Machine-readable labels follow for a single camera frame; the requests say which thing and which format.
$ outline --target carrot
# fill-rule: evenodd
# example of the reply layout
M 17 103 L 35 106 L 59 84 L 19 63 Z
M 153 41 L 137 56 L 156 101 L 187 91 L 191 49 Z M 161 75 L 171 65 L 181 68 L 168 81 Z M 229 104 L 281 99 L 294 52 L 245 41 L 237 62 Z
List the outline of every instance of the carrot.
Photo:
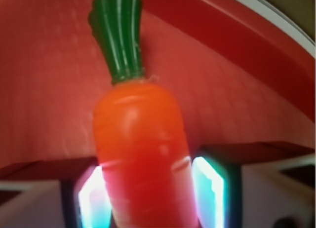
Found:
M 141 0 L 94 0 L 93 35 L 113 89 L 97 104 L 97 155 L 119 227 L 197 227 L 191 159 L 180 109 L 144 77 Z

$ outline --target light panel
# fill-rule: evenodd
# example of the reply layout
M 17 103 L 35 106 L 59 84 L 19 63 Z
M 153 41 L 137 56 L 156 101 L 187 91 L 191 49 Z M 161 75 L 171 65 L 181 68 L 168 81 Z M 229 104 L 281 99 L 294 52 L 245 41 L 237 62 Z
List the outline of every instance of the light panel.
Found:
M 79 192 L 83 228 L 109 228 L 112 207 L 101 166 L 97 166 Z
M 197 215 L 203 227 L 224 227 L 224 186 L 219 173 L 203 158 L 192 162 Z

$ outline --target plastic carrot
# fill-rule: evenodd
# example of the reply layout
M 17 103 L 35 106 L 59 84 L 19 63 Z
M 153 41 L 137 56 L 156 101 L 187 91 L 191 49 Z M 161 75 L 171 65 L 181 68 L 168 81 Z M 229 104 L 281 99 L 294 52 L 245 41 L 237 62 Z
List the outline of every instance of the plastic carrot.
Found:
M 94 0 L 89 15 L 114 85 L 93 121 L 113 216 L 121 228 L 197 227 L 181 112 L 171 93 L 144 77 L 140 17 L 141 0 Z

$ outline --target glowing light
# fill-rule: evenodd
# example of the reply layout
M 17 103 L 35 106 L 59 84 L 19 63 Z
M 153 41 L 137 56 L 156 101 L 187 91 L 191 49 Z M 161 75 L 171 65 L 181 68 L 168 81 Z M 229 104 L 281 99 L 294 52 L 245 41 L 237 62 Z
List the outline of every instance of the glowing light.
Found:
M 224 179 L 203 158 L 192 163 L 197 215 L 203 227 L 224 227 Z
M 83 228 L 109 228 L 112 207 L 105 188 L 102 168 L 98 166 L 79 192 Z

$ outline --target dark object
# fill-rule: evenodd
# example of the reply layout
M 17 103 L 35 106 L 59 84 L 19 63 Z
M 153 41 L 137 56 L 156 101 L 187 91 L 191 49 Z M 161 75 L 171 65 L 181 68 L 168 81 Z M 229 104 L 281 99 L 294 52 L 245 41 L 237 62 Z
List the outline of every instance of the dark object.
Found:
M 281 171 L 284 175 L 315 189 L 315 165 L 305 165 Z
M 277 220 L 274 223 L 273 228 L 298 228 L 298 226 L 293 218 L 288 217 Z
M 20 191 L 0 191 L 0 205 L 19 195 Z

